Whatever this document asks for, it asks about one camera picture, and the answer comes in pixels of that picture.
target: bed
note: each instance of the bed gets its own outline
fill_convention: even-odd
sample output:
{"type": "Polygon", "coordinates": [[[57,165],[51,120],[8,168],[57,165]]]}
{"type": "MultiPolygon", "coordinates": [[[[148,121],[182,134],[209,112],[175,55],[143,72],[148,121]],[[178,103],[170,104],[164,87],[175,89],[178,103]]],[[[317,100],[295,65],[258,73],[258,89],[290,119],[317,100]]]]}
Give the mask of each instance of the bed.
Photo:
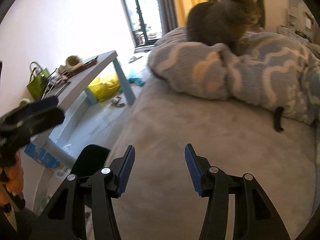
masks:
{"type": "MultiPolygon", "coordinates": [[[[199,238],[208,198],[194,191],[187,143],[227,174],[252,173],[295,238],[313,212],[316,129],[286,118],[282,125],[285,131],[275,132],[271,112],[262,107],[178,93],[152,76],[106,161],[122,156],[129,144],[136,149],[126,192],[112,200],[122,239],[199,238]]],[[[232,239],[231,227],[226,239],[232,239]]],[[[94,239],[91,219],[87,232],[94,239]]]]}

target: gray cat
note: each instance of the gray cat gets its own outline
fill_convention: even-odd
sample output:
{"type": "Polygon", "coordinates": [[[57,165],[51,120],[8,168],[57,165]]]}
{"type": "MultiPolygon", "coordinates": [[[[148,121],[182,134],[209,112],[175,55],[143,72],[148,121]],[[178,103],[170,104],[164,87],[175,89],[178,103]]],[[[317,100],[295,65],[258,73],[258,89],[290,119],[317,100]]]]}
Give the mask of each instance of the gray cat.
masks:
{"type": "Polygon", "coordinates": [[[260,17],[257,0],[221,0],[194,6],[188,15],[187,41],[212,46],[224,43],[234,51],[236,42],[260,17]]]}

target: green bag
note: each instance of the green bag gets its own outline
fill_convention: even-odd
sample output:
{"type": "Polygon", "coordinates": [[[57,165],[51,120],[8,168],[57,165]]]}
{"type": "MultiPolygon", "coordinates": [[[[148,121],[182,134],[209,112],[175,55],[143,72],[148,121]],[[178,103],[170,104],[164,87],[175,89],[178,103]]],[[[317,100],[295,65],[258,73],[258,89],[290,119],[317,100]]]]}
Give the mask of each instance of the green bag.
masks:
{"type": "Polygon", "coordinates": [[[35,100],[40,100],[45,90],[46,79],[50,76],[49,71],[47,68],[43,69],[39,63],[35,61],[31,62],[29,69],[31,75],[27,89],[35,100]],[[36,64],[37,66],[31,69],[32,64],[36,64]]]}

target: cat's head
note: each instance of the cat's head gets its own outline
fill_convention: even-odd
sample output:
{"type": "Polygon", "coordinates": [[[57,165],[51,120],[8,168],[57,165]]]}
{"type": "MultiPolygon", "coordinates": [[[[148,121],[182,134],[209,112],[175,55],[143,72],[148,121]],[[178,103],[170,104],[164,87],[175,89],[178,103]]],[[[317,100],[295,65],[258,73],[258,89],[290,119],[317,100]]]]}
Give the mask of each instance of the cat's head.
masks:
{"type": "Polygon", "coordinates": [[[230,20],[252,25],[256,24],[260,17],[257,0],[222,0],[225,13],[230,20]]]}

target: patterned blanket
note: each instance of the patterned blanket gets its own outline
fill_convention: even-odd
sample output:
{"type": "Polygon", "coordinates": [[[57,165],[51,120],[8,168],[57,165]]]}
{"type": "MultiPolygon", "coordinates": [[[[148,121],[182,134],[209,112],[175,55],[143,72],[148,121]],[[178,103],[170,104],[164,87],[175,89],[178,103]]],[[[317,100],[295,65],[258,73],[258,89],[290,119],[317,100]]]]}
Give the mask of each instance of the patterned blanket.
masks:
{"type": "Polygon", "coordinates": [[[148,65],[177,92],[204,99],[235,97],[311,124],[320,107],[320,60],[277,33],[244,36],[236,56],[225,44],[186,42],[185,28],[158,40],[148,65]]]}

